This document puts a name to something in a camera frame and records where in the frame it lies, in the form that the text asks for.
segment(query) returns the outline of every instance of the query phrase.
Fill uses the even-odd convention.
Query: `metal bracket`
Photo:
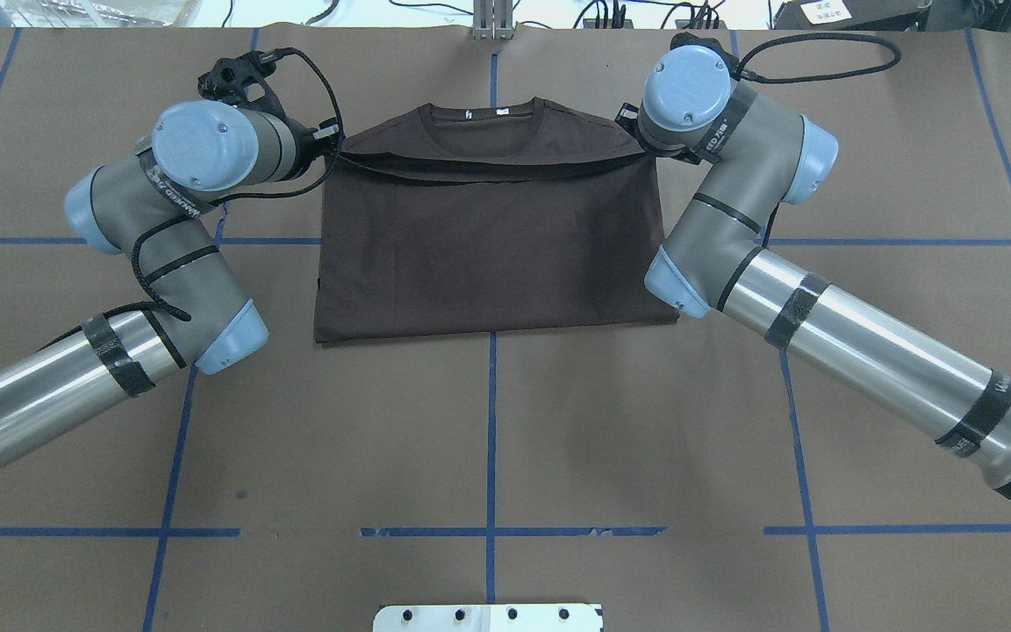
[[[441,629],[455,632],[602,632],[603,608],[593,604],[385,607],[373,619],[373,632],[439,632]]]
[[[513,39],[514,1],[474,0],[474,39]]]

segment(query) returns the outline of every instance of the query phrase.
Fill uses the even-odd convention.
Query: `dark brown t-shirt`
[[[545,99],[423,105],[345,142],[324,192],[314,339],[662,322],[653,157]]]

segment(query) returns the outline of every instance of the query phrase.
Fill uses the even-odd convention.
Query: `white sticker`
[[[838,23],[853,19],[853,13],[845,8],[842,0],[821,0],[819,3],[802,4],[802,12],[810,23]]]

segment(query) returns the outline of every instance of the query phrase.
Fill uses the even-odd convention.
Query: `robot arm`
[[[886,405],[1011,500],[1011,377],[755,245],[779,201],[817,190],[837,141],[734,83],[718,43],[684,41],[646,83],[638,139],[658,156],[687,152],[714,167],[650,265],[647,288],[698,319],[716,308]]]
[[[188,363],[216,373],[268,340],[252,298],[196,219],[234,190],[288,180],[318,156],[337,156],[341,115],[305,128],[264,81],[288,54],[297,52],[217,61],[199,80],[211,100],[169,108],[149,139],[65,197],[73,231],[97,251],[127,256],[153,302],[93,317],[0,372],[0,468]],[[264,96],[249,101],[253,83]]]

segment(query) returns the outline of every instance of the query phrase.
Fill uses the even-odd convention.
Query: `light blue cap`
[[[194,364],[202,373],[211,376],[252,355],[266,342],[268,327],[264,325],[260,311],[256,311],[256,304],[249,299]]]
[[[151,145],[166,176],[194,191],[236,187],[260,153],[252,121],[217,101],[186,101],[162,112]]]
[[[783,198],[786,203],[804,203],[825,183],[837,162],[839,145],[832,133],[802,117],[802,155],[798,159],[795,180]]]
[[[96,223],[96,212],[92,210],[92,180],[101,168],[97,167],[85,176],[80,183],[74,184],[65,195],[65,219],[69,220],[73,233],[84,240],[90,247],[104,255],[119,255],[119,249],[113,247],[107,237]]]
[[[705,47],[678,47],[646,80],[642,108],[658,127],[692,131],[712,123],[731,96],[728,67]]]
[[[697,293],[694,285],[669,259],[665,247],[657,249],[657,256],[646,271],[646,289],[665,303],[673,305],[694,319],[703,319],[711,309],[709,303]]]

